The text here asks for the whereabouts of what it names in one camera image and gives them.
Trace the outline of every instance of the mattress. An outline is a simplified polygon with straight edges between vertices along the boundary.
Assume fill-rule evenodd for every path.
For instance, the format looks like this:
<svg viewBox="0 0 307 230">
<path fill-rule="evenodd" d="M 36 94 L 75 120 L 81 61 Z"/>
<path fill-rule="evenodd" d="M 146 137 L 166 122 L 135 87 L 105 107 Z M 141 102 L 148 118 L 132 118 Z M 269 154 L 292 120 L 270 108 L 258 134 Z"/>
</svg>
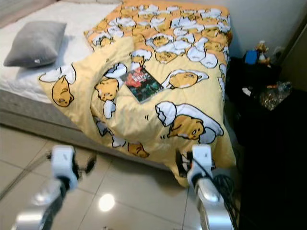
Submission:
<svg viewBox="0 0 307 230">
<path fill-rule="evenodd" d="M 79 4 L 60 1 L 1 28 L 0 89 L 35 101 L 51 103 L 37 81 L 38 76 L 73 61 L 82 60 L 91 54 L 92 49 L 87 45 L 83 31 L 94 26 L 116 6 L 117 4 Z M 27 22 L 38 20 L 67 23 L 57 61 L 52 65 L 34 69 L 3 66 L 18 31 Z"/>
</svg>

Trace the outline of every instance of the black wire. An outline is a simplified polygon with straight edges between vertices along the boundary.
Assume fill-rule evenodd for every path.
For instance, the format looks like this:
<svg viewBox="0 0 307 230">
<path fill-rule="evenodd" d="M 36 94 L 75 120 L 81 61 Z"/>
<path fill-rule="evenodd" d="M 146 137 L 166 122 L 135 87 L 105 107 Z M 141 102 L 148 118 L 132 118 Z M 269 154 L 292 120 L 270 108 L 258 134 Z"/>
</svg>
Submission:
<svg viewBox="0 0 307 230">
<path fill-rule="evenodd" d="M 210 176 L 210 174 L 208 174 L 207 170 L 205 170 L 197 160 L 195 160 L 194 158 L 193 158 L 193 160 L 194 160 L 194 161 L 200 166 L 200 168 L 206 173 L 206 176 L 210 179 L 210 181 L 212 182 L 212 184 L 215 185 L 215 183 L 214 183 L 214 181 L 213 181 L 213 178 Z M 216 186 L 216 185 L 215 185 L 215 187 L 216 187 L 217 191 L 221 194 L 221 196 L 222 196 L 223 199 L 224 199 L 224 203 L 225 203 L 226 209 L 228 210 L 228 213 L 229 213 L 229 215 L 230 215 L 230 217 L 231 217 L 231 221 L 232 221 L 232 224 L 233 224 L 234 229 L 235 229 L 235 230 L 239 230 L 239 227 L 238 227 L 237 224 L 236 224 L 235 216 L 234 216 L 233 211 L 231 210 L 231 206 L 230 206 L 230 204 L 229 204 L 229 199 L 220 191 L 220 187 L 219 187 L 219 186 Z"/>
<path fill-rule="evenodd" d="M 233 214 L 233 210 L 234 210 L 237 214 L 240 214 L 240 217 L 244 217 L 247 221 L 249 221 L 252 225 L 254 225 L 254 227 L 256 227 L 257 229 L 260 230 L 261 228 L 260 228 L 254 221 L 252 221 L 249 217 L 247 217 L 246 215 L 244 215 L 244 214 L 236 207 L 236 205 L 234 204 L 234 202 L 233 202 L 233 200 L 232 200 L 232 192 L 233 192 L 234 186 L 232 187 L 232 189 L 229 189 L 230 192 L 228 192 L 226 189 L 223 189 L 223 186 L 221 186 L 222 183 L 221 183 L 221 184 L 220 184 L 220 183 L 215 183 L 215 182 L 214 182 L 214 179 L 210 176 L 210 174 L 208 174 L 207 170 L 205 170 L 204 167 L 202 167 L 202 165 L 201 165 L 197 160 L 195 160 L 194 158 L 193 158 L 193 160 L 194 160 L 194 161 L 200 166 L 200 168 L 206 173 L 206 176 L 209 177 L 209 179 L 211 180 L 211 182 L 215 185 L 217 191 L 218 191 L 218 192 L 221 194 L 221 196 L 223 197 L 225 206 L 226 206 L 226 208 L 227 208 L 227 210 L 228 210 L 228 212 L 229 212 L 229 215 L 230 215 L 230 217 L 231 217 L 231 221 L 232 221 L 232 223 L 233 223 L 234 229 L 235 229 L 235 230 L 238 230 L 239 228 L 238 228 L 238 226 L 237 226 L 237 224 L 236 224 L 236 218 L 235 218 L 235 216 L 234 216 L 234 214 Z M 215 178 L 217 178 L 216 181 L 221 180 L 221 178 L 223 178 L 223 179 L 227 178 L 227 179 L 228 179 L 228 182 L 234 183 L 234 182 L 232 181 L 232 179 L 231 179 L 230 177 L 226 176 L 226 175 L 218 175 L 218 176 L 216 176 Z"/>
</svg>

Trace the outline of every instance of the comforter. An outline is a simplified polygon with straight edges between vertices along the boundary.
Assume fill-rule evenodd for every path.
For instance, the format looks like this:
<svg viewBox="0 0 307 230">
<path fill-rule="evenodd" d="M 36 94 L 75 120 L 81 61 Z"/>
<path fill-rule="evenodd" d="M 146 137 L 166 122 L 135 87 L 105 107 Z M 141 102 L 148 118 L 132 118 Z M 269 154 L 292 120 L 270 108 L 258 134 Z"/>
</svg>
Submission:
<svg viewBox="0 0 307 230">
<path fill-rule="evenodd" d="M 39 77 L 53 104 L 84 134 L 164 163 L 182 185 L 195 144 L 210 144 L 215 167 L 236 163 L 223 125 L 232 38 L 226 8 L 130 0 L 84 35 L 93 54 Z M 120 78 L 140 66 L 164 88 L 142 104 Z"/>
</svg>

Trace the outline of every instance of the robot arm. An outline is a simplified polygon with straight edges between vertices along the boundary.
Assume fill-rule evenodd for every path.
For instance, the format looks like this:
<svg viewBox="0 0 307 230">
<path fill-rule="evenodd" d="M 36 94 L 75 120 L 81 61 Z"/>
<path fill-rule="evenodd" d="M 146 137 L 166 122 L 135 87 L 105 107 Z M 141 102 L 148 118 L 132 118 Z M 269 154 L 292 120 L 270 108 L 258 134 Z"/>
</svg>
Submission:
<svg viewBox="0 0 307 230">
<path fill-rule="evenodd" d="M 212 160 L 210 146 L 193 146 L 192 156 L 190 157 L 192 164 L 187 178 L 196 194 L 197 209 L 201 216 L 202 229 L 233 230 L 229 213 L 224 205 L 224 199 L 211 179 Z"/>
<path fill-rule="evenodd" d="M 62 207 L 66 192 L 78 185 L 79 172 L 89 173 L 93 169 L 95 158 L 85 169 L 75 162 L 73 146 L 56 145 L 52 149 L 51 168 L 53 178 L 42 185 L 28 206 L 17 216 L 12 230 L 49 230 L 53 218 Z"/>
</svg>

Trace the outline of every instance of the tile floor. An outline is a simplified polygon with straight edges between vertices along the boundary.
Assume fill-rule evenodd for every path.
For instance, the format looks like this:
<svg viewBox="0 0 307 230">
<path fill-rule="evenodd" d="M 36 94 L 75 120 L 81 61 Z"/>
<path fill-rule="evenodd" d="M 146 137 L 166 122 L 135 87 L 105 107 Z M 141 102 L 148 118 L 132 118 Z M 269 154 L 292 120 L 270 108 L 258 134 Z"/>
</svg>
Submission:
<svg viewBox="0 0 307 230">
<path fill-rule="evenodd" d="M 58 142 L 0 126 L 0 191 L 31 162 Z M 84 164 L 91 151 L 76 148 Z M 46 161 L 31 171 L 0 201 L 0 229 L 9 230 L 17 213 L 49 177 Z M 103 212 L 99 199 L 112 194 L 114 207 Z M 170 172 L 98 155 L 89 176 L 66 196 L 53 230 L 199 230 L 192 190 L 182 188 Z"/>
</svg>

